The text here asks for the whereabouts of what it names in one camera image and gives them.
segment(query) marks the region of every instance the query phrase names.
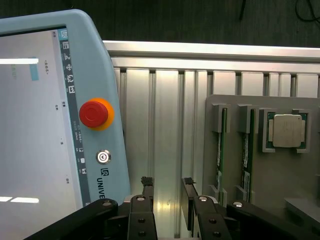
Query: red button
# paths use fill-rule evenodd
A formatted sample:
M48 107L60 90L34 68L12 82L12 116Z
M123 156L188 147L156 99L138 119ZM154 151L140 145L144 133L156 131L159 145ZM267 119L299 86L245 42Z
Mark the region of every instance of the red button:
M79 111L81 122L89 128L97 128L108 119L108 109L98 101L87 101Z

